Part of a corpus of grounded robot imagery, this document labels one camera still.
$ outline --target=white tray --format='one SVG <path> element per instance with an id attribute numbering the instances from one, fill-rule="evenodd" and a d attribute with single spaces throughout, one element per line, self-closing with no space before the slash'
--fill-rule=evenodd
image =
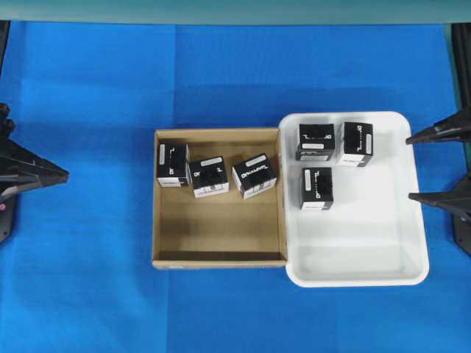
<path id="1" fill-rule="evenodd" d="M 373 124 L 365 168 L 295 160 L 299 124 Z M 280 122 L 289 278 L 302 287 L 415 285 L 428 274 L 422 209 L 407 120 L 395 112 L 291 114 Z M 300 210 L 301 169 L 333 167 L 333 205 Z"/>

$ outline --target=blue surface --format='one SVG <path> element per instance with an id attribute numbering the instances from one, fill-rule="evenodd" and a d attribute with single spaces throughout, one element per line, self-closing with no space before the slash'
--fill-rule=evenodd
<path id="1" fill-rule="evenodd" d="M 25 193 L 0 246 L 0 352 L 470 352 L 471 258 L 424 208 L 428 278 L 302 289 L 283 268 L 151 267 L 153 130 L 277 126 L 289 113 L 453 113 L 442 26 L 13 23 L 0 101 L 12 138 L 71 172 Z M 415 148 L 421 190 L 462 146 Z"/>

